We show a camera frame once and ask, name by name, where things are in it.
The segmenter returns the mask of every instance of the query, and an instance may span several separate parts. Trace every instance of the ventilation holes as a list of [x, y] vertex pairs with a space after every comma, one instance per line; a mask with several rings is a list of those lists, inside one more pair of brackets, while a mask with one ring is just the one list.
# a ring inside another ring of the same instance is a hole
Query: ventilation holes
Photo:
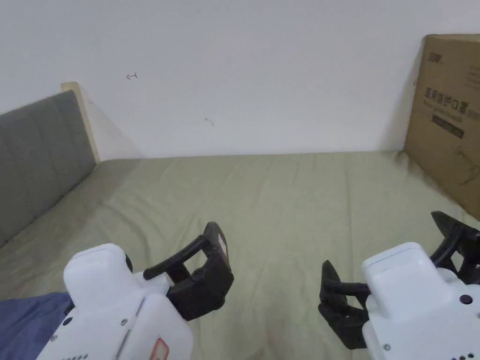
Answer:
[[[473, 355], [472, 352], [469, 353], [467, 356], [468, 356], [470, 359], [473, 359], [473, 358], [475, 357], [475, 355]], [[466, 360], [466, 357], [462, 355], [462, 356], [458, 357], [458, 360]]]
[[82, 354], [82, 355], [79, 355], [79, 356], [73, 356], [71, 358], [62, 358], [61, 360], [82, 360], [82, 359], [86, 359], [86, 358], [88, 358], [88, 353]]

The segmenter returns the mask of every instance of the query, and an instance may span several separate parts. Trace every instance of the mattress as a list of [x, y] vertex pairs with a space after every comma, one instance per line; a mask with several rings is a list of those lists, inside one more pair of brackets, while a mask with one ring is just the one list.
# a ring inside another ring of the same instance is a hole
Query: mattress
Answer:
[[479, 226], [403, 153], [106, 161], [0, 249], [0, 299], [64, 291], [68, 260], [106, 242], [141, 271], [216, 221], [235, 281], [220, 310], [189, 323], [193, 359], [367, 359], [318, 313], [322, 262], [362, 281], [382, 250], [432, 252], [433, 210]]

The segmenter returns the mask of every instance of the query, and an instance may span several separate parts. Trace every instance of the cardboard box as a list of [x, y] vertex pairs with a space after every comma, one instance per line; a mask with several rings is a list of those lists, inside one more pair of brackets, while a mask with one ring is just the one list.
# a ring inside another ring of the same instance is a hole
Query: cardboard box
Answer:
[[480, 220], [480, 35], [425, 38], [405, 151]]

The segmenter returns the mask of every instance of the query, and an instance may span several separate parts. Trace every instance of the white wall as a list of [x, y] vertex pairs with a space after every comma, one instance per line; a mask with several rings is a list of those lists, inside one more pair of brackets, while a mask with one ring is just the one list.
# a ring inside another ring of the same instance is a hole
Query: white wall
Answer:
[[0, 112], [78, 81], [103, 159], [400, 149], [422, 37], [479, 19], [478, 0], [3, 0]]

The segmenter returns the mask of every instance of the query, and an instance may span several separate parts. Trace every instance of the black circular button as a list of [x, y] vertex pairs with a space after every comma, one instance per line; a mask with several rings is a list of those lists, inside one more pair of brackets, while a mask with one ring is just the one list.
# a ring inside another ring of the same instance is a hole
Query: black circular button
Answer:
[[72, 319], [73, 319], [72, 317], [66, 318], [65, 321], [63, 322], [63, 326], [70, 324], [70, 321], [72, 321]]
[[473, 303], [473, 299], [470, 295], [462, 295], [460, 296], [460, 302], [465, 305], [470, 305]]

